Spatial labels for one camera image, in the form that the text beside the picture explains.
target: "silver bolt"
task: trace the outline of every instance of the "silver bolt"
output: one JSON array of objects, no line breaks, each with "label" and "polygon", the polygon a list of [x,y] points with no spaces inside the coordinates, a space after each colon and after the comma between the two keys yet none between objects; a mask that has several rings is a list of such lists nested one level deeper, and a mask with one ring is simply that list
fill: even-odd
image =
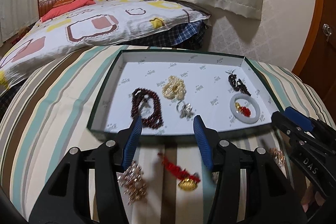
[{"label": "silver bolt", "polygon": [[258,147],[258,148],[257,148],[257,152],[258,152],[259,154],[263,155],[263,154],[266,153],[266,150],[265,150],[265,148],[263,148],[263,147]]},{"label": "silver bolt", "polygon": [[71,154],[71,155],[74,155],[74,154],[76,154],[78,152],[78,148],[77,147],[73,147],[73,148],[71,148],[70,150],[69,150],[69,153]]},{"label": "silver bolt", "polygon": [[106,146],[108,147],[112,147],[112,146],[115,146],[116,145],[116,142],[114,140],[109,140],[106,142]]},{"label": "silver bolt", "polygon": [[223,146],[223,147],[227,147],[227,146],[229,146],[229,142],[228,142],[227,140],[221,140],[221,141],[219,142],[219,145],[220,145],[220,146]]}]

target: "door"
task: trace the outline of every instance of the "door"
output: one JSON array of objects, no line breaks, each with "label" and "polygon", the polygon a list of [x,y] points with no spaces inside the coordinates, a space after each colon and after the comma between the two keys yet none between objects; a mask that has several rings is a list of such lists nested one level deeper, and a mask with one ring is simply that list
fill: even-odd
[{"label": "door", "polygon": [[314,88],[336,121],[336,0],[323,2],[316,39],[299,77]]}]

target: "white jade bangle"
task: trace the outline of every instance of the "white jade bangle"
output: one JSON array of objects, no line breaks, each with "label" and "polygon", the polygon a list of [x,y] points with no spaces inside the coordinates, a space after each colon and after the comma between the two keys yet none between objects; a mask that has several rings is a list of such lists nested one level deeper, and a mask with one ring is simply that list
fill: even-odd
[{"label": "white jade bangle", "polygon": [[[253,118],[251,117],[246,117],[244,116],[243,114],[241,114],[236,106],[235,106],[235,102],[238,100],[238,99],[244,99],[248,102],[251,103],[251,105],[254,107],[255,109],[255,116]],[[257,103],[256,100],[254,100],[252,97],[248,96],[247,94],[243,94],[243,93],[238,93],[238,94],[235,94],[233,95],[233,97],[231,98],[230,100],[230,110],[232,112],[232,114],[241,122],[244,122],[244,123],[255,123],[257,122],[257,120],[259,119],[260,117],[260,107]]]}]

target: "dark red bead necklace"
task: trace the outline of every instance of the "dark red bead necklace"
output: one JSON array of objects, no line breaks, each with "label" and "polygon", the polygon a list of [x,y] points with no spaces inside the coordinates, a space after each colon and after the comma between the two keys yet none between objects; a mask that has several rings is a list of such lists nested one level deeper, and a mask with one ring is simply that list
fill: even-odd
[{"label": "dark red bead necklace", "polygon": [[139,106],[142,101],[147,102],[148,98],[152,98],[154,102],[153,114],[148,118],[142,118],[142,125],[145,127],[158,129],[163,125],[162,114],[161,114],[161,103],[158,95],[151,90],[137,88],[132,93],[132,111],[131,116],[134,119],[135,116],[140,115]]}]

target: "striped tablecloth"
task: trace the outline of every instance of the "striped tablecloth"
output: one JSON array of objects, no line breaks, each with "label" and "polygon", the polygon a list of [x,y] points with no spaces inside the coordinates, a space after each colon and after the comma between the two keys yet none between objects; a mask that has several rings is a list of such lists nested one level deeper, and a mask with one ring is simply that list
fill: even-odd
[{"label": "striped tablecloth", "polygon": [[[59,161],[69,148],[81,150],[99,146],[86,129],[93,103],[105,74],[122,49],[147,47],[109,46],[78,50],[36,70],[15,96],[0,124],[1,185],[18,211],[28,219],[33,205]],[[273,89],[281,106],[292,106],[307,116],[319,118],[335,128],[335,123],[316,92],[277,66],[251,61]],[[286,142],[279,131],[250,136],[234,142],[254,150],[277,147],[286,155],[283,172],[300,194],[306,189],[305,177],[288,161]],[[197,172],[201,183],[193,192],[177,187],[178,181],[167,173],[157,157],[162,151],[170,161]],[[142,146],[135,160],[142,166],[147,182],[147,201],[125,205],[132,224],[206,223],[215,185],[201,161],[196,146]],[[94,207],[94,173],[90,172],[91,214]],[[238,220],[245,214],[246,179],[241,173]]]}]

